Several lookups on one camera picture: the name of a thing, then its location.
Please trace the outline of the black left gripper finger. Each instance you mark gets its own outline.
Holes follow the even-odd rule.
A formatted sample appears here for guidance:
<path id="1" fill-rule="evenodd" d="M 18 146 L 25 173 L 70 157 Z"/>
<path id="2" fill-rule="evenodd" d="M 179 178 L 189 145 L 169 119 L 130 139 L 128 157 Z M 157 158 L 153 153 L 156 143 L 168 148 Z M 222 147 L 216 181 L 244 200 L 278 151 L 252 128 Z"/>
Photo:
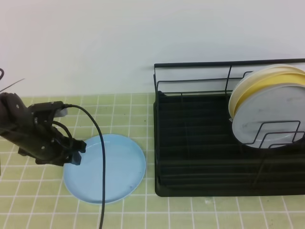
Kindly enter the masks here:
<path id="1" fill-rule="evenodd" d="M 70 145 L 68 146 L 68 150 L 71 152 L 86 152 L 86 143 L 82 140 L 72 139 Z"/>
<path id="2" fill-rule="evenodd" d="M 66 158 L 66 163 L 72 165 L 80 165 L 81 164 L 81 155 L 80 154 L 71 154 Z"/>

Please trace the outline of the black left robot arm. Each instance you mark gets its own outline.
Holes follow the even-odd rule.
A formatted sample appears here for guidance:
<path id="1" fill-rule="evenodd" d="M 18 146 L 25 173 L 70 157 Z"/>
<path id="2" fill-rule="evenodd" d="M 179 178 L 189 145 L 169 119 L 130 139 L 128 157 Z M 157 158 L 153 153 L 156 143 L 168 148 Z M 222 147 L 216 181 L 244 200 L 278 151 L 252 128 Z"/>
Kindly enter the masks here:
<path id="1" fill-rule="evenodd" d="M 34 158 L 38 165 L 79 165 L 86 143 L 55 121 L 67 114 L 66 108 L 62 101 L 27 107 L 18 95 L 1 93 L 0 135 L 18 146 L 19 155 Z"/>

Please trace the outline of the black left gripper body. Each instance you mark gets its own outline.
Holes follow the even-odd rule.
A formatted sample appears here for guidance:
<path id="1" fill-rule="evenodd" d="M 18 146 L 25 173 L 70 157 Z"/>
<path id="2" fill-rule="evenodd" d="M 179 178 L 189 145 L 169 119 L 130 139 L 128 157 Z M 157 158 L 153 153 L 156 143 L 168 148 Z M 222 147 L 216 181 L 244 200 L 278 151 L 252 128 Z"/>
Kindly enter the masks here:
<path id="1" fill-rule="evenodd" d="M 19 124 L 1 117 L 0 136 L 18 146 L 20 155 L 35 158 L 37 164 L 71 162 L 71 133 L 60 122 Z"/>

